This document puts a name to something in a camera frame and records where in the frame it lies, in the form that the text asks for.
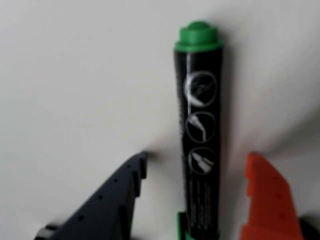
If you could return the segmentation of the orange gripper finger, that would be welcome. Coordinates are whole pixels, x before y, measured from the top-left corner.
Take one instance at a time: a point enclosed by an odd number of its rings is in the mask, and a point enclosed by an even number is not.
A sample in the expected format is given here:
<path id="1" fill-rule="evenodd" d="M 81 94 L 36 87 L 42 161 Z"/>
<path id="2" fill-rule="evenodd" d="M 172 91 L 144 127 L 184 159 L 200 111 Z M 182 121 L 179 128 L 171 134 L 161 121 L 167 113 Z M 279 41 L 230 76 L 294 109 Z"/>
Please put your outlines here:
<path id="1" fill-rule="evenodd" d="M 250 198 L 247 223 L 241 240 L 303 240 L 287 181 L 262 155 L 248 155 L 245 169 Z"/>

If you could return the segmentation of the dark navy gripper finger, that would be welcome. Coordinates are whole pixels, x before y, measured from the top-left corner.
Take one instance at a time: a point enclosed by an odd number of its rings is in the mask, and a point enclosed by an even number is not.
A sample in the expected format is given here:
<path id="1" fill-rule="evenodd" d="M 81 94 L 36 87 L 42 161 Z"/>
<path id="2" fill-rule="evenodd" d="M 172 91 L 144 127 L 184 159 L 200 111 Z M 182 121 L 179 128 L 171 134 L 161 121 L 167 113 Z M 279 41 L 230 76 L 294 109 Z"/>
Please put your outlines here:
<path id="1" fill-rule="evenodd" d="M 143 151 L 123 163 L 50 239 L 129 240 L 135 201 L 146 177 Z"/>

